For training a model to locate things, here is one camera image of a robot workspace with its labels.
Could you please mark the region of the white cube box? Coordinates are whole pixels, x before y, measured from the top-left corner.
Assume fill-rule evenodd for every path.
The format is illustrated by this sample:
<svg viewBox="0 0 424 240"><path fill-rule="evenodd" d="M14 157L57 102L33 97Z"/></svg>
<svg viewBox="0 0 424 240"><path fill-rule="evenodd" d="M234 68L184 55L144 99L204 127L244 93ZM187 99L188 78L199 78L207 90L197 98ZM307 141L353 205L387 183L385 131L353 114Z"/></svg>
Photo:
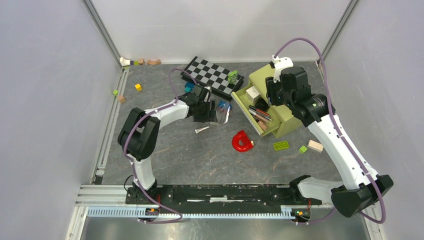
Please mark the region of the white cube box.
<svg viewBox="0 0 424 240"><path fill-rule="evenodd" d="M261 97L261 94L255 86L251 86L245 91L245 96L250 104L254 104Z"/></svg>

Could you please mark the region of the foundation bottle with grey cap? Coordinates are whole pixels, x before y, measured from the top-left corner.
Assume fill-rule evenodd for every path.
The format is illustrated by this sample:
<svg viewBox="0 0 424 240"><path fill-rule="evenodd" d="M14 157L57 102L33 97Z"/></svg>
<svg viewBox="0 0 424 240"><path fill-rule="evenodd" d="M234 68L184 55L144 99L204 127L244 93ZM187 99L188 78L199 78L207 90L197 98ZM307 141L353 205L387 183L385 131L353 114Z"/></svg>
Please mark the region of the foundation bottle with grey cap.
<svg viewBox="0 0 424 240"><path fill-rule="evenodd" d="M259 127L260 127L263 131L266 131L266 130L268 129L267 124L266 124L265 122L261 121L261 120L259 120L259 121L257 122L257 124L259 125Z"/></svg>

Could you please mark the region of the black square compact case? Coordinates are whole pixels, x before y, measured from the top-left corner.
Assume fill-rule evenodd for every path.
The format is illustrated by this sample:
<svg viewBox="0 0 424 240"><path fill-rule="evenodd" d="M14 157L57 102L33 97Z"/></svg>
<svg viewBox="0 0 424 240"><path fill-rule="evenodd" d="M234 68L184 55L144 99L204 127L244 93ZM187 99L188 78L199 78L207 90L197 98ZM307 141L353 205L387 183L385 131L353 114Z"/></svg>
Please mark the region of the black square compact case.
<svg viewBox="0 0 424 240"><path fill-rule="evenodd" d="M267 112L269 110L269 108L270 108L270 106L268 105L268 103L263 98L258 99L255 102L254 107L256 109L259 109L259 110L263 111L263 112Z"/></svg>

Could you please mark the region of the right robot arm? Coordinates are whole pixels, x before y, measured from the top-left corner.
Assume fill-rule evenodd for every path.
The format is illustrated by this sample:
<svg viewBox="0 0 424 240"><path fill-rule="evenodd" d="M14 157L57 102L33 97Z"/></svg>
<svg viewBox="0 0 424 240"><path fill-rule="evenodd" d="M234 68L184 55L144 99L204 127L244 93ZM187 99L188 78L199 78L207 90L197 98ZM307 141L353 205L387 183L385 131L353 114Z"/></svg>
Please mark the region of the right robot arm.
<svg viewBox="0 0 424 240"><path fill-rule="evenodd" d="M314 94L302 67L276 70L264 78L270 106L286 106L292 115L320 141L336 166L341 181L303 175L290 182L289 199L302 204L307 199L331 203L343 216L356 214L382 224L386 221L383 196L393 187L389 175L380 175L360 154L332 106L330 94Z"/></svg>

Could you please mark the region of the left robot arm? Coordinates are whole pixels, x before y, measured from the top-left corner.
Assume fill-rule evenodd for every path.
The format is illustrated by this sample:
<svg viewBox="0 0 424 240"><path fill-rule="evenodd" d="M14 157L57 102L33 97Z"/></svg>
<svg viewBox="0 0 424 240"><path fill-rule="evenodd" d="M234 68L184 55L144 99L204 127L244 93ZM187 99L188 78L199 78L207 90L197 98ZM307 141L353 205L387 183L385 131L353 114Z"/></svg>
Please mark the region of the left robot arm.
<svg viewBox="0 0 424 240"><path fill-rule="evenodd" d="M134 107L128 114L117 142L129 159L138 197L145 204L153 203L157 190L153 187L151 155L156 148L161 128L178 120L192 117L194 122L216 121L216 101L211 99L210 87L195 85L193 89L171 102L152 109Z"/></svg>

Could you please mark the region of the clear plastic wrapper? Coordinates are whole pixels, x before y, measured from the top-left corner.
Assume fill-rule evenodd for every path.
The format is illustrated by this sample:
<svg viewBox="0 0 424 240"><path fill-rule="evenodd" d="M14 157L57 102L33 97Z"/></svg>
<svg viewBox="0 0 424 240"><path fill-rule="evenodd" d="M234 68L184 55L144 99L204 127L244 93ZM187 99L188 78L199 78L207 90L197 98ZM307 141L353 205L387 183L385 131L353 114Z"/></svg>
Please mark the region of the clear plastic wrapper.
<svg viewBox="0 0 424 240"><path fill-rule="evenodd" d="M218 108L217 108L218 103L216 104L216 117L217 117L217 122L211 122L211 123L212 123L213 125L220 126L220 125L224 125L224 124L226 124L226 123L229 121L230 113L231 113L232 109L231 109L231 110L227 110L227 111L222 111L222 110L220 110L220 109L218 109Z"/></svg>

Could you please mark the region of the small silver white tube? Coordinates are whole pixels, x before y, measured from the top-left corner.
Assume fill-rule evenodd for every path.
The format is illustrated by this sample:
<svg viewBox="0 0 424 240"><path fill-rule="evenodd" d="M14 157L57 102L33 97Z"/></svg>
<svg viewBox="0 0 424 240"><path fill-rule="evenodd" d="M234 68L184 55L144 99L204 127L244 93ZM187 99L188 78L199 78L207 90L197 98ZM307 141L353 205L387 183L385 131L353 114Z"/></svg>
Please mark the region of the small silver white tube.
<svg viewBox="0 0 424 240"><path fill-rule="evenodd" d="M202 132L206 129L209 129L209 128L210 128L210 126L204 126L204 127L201 127L201 128L197 128L194 131L195 131L196 134L198 134L198 133L200 133L200 132Z"/></svg>

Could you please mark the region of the brown lip gloss tube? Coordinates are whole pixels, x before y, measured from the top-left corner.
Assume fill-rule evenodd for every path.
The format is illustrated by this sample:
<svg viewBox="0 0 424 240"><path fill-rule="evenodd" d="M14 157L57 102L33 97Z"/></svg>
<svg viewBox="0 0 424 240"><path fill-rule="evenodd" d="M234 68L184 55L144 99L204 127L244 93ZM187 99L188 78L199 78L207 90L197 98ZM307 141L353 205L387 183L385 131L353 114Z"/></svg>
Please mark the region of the brown lip gloss tube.
<svg viewBox="0 0 424 240"><path fill-rule="evenodd" d="M263 115L259 112L252 110L252 109L249 109L248 111L250 112L251 115L253 115L257 119L259 119L260 121L263 121L265 123L269 123L269 122L272 121L272 119L269 116Z"/></svg>

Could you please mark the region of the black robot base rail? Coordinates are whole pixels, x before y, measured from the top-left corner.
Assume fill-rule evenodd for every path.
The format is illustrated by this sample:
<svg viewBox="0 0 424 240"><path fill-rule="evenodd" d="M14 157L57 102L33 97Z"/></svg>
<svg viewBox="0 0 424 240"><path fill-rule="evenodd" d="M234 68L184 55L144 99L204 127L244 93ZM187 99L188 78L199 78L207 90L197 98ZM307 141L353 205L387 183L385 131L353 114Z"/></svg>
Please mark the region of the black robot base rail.
<svg viewBox="0 0 424 240"><path fill-rule="evenodd" d="M281 206L321 205L322 201L305 198L289 184L164 184L147 190L129 187L128 205L148 205L154 201L181 214L271 214Z"/></svg>

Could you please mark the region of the green drawer cabinet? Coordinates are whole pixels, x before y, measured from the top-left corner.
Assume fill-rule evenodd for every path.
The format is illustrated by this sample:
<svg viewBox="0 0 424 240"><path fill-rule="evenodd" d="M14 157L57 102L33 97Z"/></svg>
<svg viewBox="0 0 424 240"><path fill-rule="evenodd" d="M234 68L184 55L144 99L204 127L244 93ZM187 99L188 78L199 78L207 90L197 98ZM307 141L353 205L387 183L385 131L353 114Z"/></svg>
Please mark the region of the green drawer cabinet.
<svg viewBox="0 0 424 240"><path fill-rule="evenodd" d="M270 114L270 122L266 123L267 129L262 129L256 122L254 116L249 112L249 105L253 104L252 98L247 93L248 89L255 87L260 98L267 99L266 78L272 77L275 70L270 65L265 65L262 68L254 71L248 76L247 86L232 92L231 96L241 109L244 116L248 119L254 130L261 137L268 134L273 134L275 138L280 138L293 130L301 127L302 122L292 115L292 112L285 106L270 106L267 113Z"/></svg>

